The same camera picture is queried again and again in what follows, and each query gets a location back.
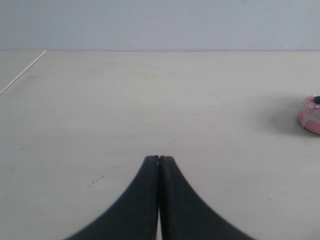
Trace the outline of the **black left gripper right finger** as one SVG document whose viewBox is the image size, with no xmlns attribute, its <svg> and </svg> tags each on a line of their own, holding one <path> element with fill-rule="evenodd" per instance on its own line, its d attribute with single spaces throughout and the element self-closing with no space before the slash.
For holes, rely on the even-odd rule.
<svg viewBox="0 0 320 240">
<path fill-rule="evenodd" d="M 164 240 L 252 239 L 200 198 L 171 156 L 159 158 L 158 207 Z"/>
</svg>

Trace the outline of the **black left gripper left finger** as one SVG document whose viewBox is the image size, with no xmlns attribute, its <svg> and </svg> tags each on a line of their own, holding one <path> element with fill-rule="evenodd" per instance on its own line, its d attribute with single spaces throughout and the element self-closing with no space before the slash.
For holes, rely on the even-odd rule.
<svg viewBox="0 0 320 240">
<path fill-rule="evenodd" d="M 159 157 L 147 156 L 121 196 L 69 240 L 155 240 Z"/>
</svg>

